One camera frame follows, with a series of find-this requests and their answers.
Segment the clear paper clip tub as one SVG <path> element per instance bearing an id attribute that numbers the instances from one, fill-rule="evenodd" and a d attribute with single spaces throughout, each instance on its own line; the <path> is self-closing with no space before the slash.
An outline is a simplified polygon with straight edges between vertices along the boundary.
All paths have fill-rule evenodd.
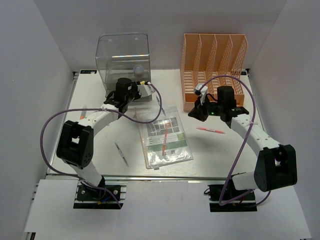
<path id="1" fill-rule="evenodd" d="M 142 78 L 145 74 L 145 68 L 142 64 L 136 64 L 133 66 L 133 74 L 136 78 Z"/>

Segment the clear grey drawer organizer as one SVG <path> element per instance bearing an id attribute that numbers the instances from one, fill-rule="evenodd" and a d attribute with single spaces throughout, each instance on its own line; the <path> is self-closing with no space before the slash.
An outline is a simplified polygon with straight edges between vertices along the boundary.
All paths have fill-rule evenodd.
<path id="1" fill-rule="evenodd" d="M 141 32 L 110 33 L 99 37 L 95 63 L 108 95 L 116 89 L 119 78 L 151 81 L 148 35 Z M 134 65 L 144 66 L 144 76 L 134 76 Z"/>

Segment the orange highlighter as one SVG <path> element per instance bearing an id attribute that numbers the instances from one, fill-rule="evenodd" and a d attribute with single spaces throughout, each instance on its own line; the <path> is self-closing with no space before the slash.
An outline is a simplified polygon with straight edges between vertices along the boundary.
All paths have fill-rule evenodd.
<path id="1" fill-rule="evenodd" d="M 79 119 L 80 120 L 84 119 L 86 117 L 86 113 L 87 113 L 87 106 L 85 105 L 82 107 Z"/>

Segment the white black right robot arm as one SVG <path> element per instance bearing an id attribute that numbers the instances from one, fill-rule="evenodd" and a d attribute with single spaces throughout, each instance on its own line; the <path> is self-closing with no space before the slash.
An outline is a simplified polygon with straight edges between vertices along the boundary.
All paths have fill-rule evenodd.
<path id="1" fill-rule="evenodd" d="M 288 186 L 298 181 L 296 151 L 290 145 L 280 144 L 264 130 L 252 122 L 252 117 L 243 106 L 237 106 L 234 89 L 220 86 L 217 89 L 217 101 L 208 98 L 208 88 L 198 84 L 195 88 L 198 96 L 194 108 L 188 116 L 206 121 L 208 116 L 218 116 L 230 129 L 239 134 L 257 156 L 253 172 L 232 176 L 232 183 L 225 188 L 226 195 L 236 200 L 244 190 L 259 189 L 268 192 Z"/>

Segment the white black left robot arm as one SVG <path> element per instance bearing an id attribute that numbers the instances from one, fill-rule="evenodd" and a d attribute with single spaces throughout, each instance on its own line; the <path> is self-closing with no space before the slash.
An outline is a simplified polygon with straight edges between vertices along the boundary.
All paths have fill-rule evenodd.
<path id="1" fill-rule="evenodd" d="M 102 175 L 92 162 L 94 138 L 102 129 L 117 121 L 128 110 L 128 105 L 142 95 L 138 81 L 119 78 L 112 91 L 101 106 L 102 111 L 95 111 L 79 121 L 68 120 L 63 124 L 56 155 L 77 173 L 89 186 L 88 193 L 99 200 L 105 196 L 106 187 Z"/>

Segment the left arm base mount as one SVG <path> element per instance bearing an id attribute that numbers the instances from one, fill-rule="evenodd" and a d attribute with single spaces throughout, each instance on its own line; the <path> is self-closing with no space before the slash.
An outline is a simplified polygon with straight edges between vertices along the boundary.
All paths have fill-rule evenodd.
<path id="1" fill-rule="evenodd" d="M 124 182 L 109 182 L 105 184 L 123 206 L 126 198 L 127 184 Z M 83 183 L 78 183 L 73 203 L 74 209 L 86 210 L 120 210 L 121 208 L 108 191 L 90 188 Z"/>

